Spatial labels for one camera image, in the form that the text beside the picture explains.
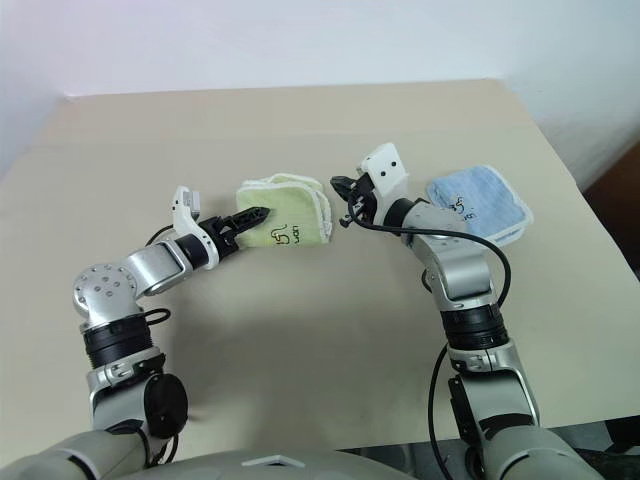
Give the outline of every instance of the black cable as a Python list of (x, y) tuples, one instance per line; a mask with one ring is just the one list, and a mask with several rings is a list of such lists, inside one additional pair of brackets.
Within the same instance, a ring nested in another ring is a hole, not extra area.
[(165, 443), (160, 449), (160, 451), (158, 452), (158, 454), (155, 457), (153, 457), (153, 460), (149, 462), (149, 468), (157, 466), (160, 463), (160, 460), (162, 460), (162, 457), (164, 457), (164, 454), (166, 451), (167, 451), (167, 444)]
[(366, 228), (367, 230), (375, 230), (378, 232), (388, 232), (388, 233), (405, 233), (405, 234), (413, 234), (413, 235), (440, 235), (443, 237), (457, 237), (464, 238), (466, 240), (471, 240), (472, 242), (479, 243), (487, 247), (493, 253), (497, 255), (497, 257), (502, 262), (502, 267), (504, 268), (504, 283), (502, 285), (502, 291), (500, 292), (500, 296), (498, 297), (498, 305), (502, 306), (507, 295), (509, 294), (509, 288), (511, 287), (511, 265), (509, 264), (509, 260), (507, 256), (500, 250), (500, 248), (494, 245), (489, 240), (485, 240), (482, 237), (478, 237), (476, 235), (471, 235), (470, 233), (465, 232), (456, 232), (453, 230), (438, 230), (431, 228), (405, 228), (405, 227), (387, 227), (383, 225), (374, 225), (372, 223), (363, 222), (358, 218), (353, 210), (353, 195), (349, 197), (347, 200), (347, 210), (349, 212), (349, 216), (353, 219), (353, 221), (361, 226), (362, 228)]
[(173, 459), (176, 456), (176, 452), (178, 451), (179, 436), (174, 435), (172, 438), (173, 438), (173, 443), (171, 444), (171, 451), (169, 452), (169, 456), (167, 457), (167, 459), (164, 461), (165, 464), (173, 462)]
[(149, 310), (148, 312), (144, 312), (144, 317), (149, 317), (151, 315), (155, 315), (156, 313), (162, 313), (164, 314), (161, 317), (155, 318), (153, 320), (147, 320), (147, 325), (151, 326), (151, 325), (157, 325), (159, 323), (165, 322), (167, 320), (169, 320), (169, 317), (171, 317), (171, 310), (169, 310), (168, 308), (154, 308), (153, 310)]
[(433, 426), (433, 397), (436, 394), (438, 372), (440, 371), (442, 360), (444, 360), (446, 354), (447, 344), (445, 343), (444, 347), (442, 347), (442, 350), (440, 350), (440, 353), (438, 354), (435, 365), (433, 366), (431, 381), (429, 382), (429, 399), (427, 401), (427, 426), (429, 429), (429, 443), (431, 443), (431, 449), (433, 450), (433, 456), (436, 458), (436, 463), (438, 464), (438, 467), (440, 467), (440, 471), (442, 472), (444, 478), (446, 478), (447, 480), (453, 480), (453, 477), (447, 469), (447, 465), (442, 459), (442, 454), (440, 453), (440, 449), (438, 448), (438, 440), (436, 439), (436, 431)]
[(424, 272), (422, 272), (422, 276), (420, 277), (420, 281), (422, 282), (422, 286), (424, 288), (427, 289), (427, 292), (432, 293), (431, 292), (431, 286), (427, 283), (427, 269), (424, 269)]
[(149, 439), (140, 428), (136, 429), (135, 433), (138, 434), (140, 440), (142, 440), (142, 445), (144, 446), (144, 468), (152, 467), (155, 459), (151, 458), (151, 447), (149, 445)]
[(154, 233), (151, 238), (147, 241), (147, 243), (144, 244), (145, 247), (148, 247), (149, 245), (151, 245), (153, 243), (153, 241), (158, 238), (160, 235), (162, 235), (164, 232), (171, 230), (173, 228), (173, 225), (167, 225), (166, 227), (162, 227), (160, 230), (158, 230), (156, 233)]

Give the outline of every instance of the folded cloth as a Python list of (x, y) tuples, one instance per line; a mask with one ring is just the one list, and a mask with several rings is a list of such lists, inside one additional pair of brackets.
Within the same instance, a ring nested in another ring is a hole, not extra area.
[(469, 233), (498, 246), (516, 241), (533, 222), (529, 207), (488, 165), (436, 178), (427, 186), (427, 195), (434, 205), (460, 214)]
[(236, 204), (238, 210), (253, 206), (270, 209), (262, 224), (236, 237), (241, 248), (329, 242), (333, 228), (331, 206), (322, 184), (311, 177), (277, 173), (247, 180), (236, 192)]

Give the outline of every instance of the black logo on towel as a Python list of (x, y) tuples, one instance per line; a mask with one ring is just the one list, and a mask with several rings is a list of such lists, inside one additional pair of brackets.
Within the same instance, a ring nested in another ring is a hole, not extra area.
[(473, 212), (464, 213), (464, 197), (458, 197), (456, 199), (456, 203), (449, 204), (449, 208), (454, 212), (462, 215), (462, 218), (464, 218), (465, 220), (471, 220), (472, 218), (476, 218), (476, 214)]
[(288, 245), (291, 243), (291, 237), (293, 237), (294, 245), (300, 243), (300, 227), (298, 227), (298, 225), (292, 225), (290, 231), (287, 230), (288, 227), (289, 224), (285, 223), (283, 227), (271, 230), (271, 238), (276, 241), (276, 245)]

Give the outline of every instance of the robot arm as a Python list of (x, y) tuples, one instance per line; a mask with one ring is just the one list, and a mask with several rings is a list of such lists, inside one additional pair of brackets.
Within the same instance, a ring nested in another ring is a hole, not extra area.
[(507, 290), (496, 296), (484, 259), (484, 247), (501, 258), (502, 252), (467, 234), (454, 212), (407, 199), (408, 175), (393, 144), (378, 147), (357, 171), (357, 180), (331, 181), (347, 202), (340, 223), (401, 235), (424, 264), (457, 371), (449, 380), (456, 423), (461, 438), (481, 452), (487, 478), (534, 478), (531, 472), (535, 478), (601, 478), (539, 427), (538, 408), (500, 312)]
[(269, 210), (253, 207), (196, 223), (199, 197), (179, 187), (172, 202), (173, 239), (125, 259), (93, 265), (76, 278), (73, 301), (92, 370), (87, 375), (93, 431), (71, 437), (2, 471), (2, 478), (118, 478), (157, 464), (187, 421), (182, 382), (163, 372), (165, 355), (153, 345), (137, 300), (211, 269), (238, 250), (234, 238), (262, 223)]

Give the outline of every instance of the beige table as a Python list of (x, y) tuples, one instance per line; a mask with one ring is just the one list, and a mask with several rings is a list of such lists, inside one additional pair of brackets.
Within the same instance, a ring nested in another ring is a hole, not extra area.
[[(328, 186), (385, 141), (412, 195), (491, 164), (533, 210), (506, 248), (503, 312), (543, 423), (640, 413), (638, 282), (499, 83), (100, 96), (60, 105), (0, 185), (2, 463), (89, 427), (71, 282), (167, 224), (178, 184), (202, 192), (203, 214), (230, 214), (244, 179), (282, 171)], [(329, 196), (337, 219), (344, 205)], [(328, 246), (247, 251), (146, 302), (173, 310), (154, 338), (191, 400), (179, 456), (425, 440), (444, 334), (421, 266), (395, 237), (335, 230)], [(437, 393), (442, 438), (457, 435), (449, 374)]]

